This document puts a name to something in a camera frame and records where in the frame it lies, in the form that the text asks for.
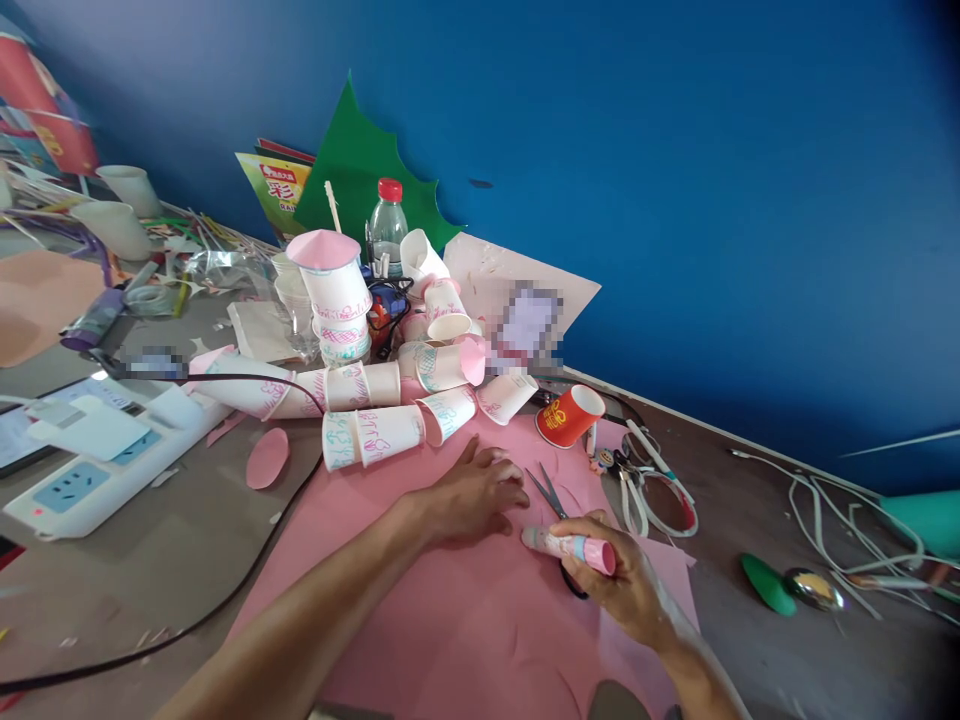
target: orange paper cup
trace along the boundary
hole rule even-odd
[[[596,391],[586,385],[574,385],[537,413],[537,430],[551,445],[573,447],[606,411],[607,406]]]

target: human hand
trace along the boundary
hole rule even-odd
[[[424,511],[428,543],[471,543],[493,533],[509,535],[513,526],[503,513],[530,507],[523,471],[507,459],[507,451],[489,447],[477,452],[479,444],[479,435],[474,435],[442,478],[412,493]]]
[[[563,567],[627,635],[658,652],[668,646],[676,636],[677,624],[685,621],[683,611],[632,537],[610,527],[602,510],[561,520],[550,533],[557,537],[586,535],[609,542],[617,556],[612,576],[601,575],[571,556],[563,558]]]

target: red bottle cap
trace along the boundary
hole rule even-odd
[[[377,183],[377,190],[380,192],[380,199],[387,202],[400,202],[403,200],[403,185],[399,180],[393,178],[380,178]]]

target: green paper cutout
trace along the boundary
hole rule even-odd
[[[760,558],[744,553],[740,564],[747,573],[750,584],[774,612],[790,617],[797,612],[797,601],[783,587],[783,577]]]
[[[407,227],[421,228],[438,252],[463,230],[464,226],[451,225],[440,214],[439,181],[418,180],[400,159],[397,136],[381,130],[360,112],[348,75],[294,218],[307,230],[335,229],[323,186],[329,180],[343,234],[357,240],[366,252],[364,224],[380,199],[377,181],[382,177],[392,177],[403,185],[401,207]]]

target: metal spoon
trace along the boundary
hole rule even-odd
[[[783,575],[783,584],[787,592],[800,602],[823,612],[837,612],[844,609],[843,595],[829,581],[813,570],[792,568]]]

